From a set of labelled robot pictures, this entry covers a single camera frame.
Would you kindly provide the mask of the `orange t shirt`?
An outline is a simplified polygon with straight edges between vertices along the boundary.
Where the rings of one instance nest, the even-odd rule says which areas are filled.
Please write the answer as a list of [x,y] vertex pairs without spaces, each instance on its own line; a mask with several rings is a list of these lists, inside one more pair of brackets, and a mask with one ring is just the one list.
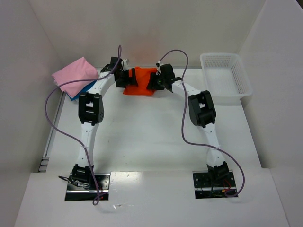
[[123,94],[129,96],[152,96],[156,90],[147,90],[146,87],[150,79],[150,74],[156,72],[157,69],[135,67],[135,71],[138,86],[127,86],[124,89]]

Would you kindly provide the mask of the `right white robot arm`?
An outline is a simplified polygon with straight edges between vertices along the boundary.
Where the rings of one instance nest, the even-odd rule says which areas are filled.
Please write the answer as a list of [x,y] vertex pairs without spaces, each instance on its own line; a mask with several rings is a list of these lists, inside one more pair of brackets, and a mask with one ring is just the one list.
[[185,109],[190,120],[207,138],[206,164],[211,186],[218,186],[228,176],[229,168],[219,150],[219,142],[215,130],[216,110],[209,91],[195,89],[176,77],[170,64],[156,64],[157,71],[151,74],[147,88],[156,90],[167,89],[185,98]]

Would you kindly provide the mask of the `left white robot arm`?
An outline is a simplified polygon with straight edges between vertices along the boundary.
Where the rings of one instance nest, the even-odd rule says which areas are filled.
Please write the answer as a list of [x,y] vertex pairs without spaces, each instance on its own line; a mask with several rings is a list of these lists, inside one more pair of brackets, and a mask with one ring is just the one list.
[[100,79],[92,88],[79,95],[80,150],[71,172],[71,181],[80,186],[98,188],[95,186],[97,180],[93,173],[93,151],[99,124],[104,119],[103,97],[113,84],[122,88],[127,85],[137,85],[133,72],[134,68],[128,67],[128,59],[112,57],[111,62],[100,71]]

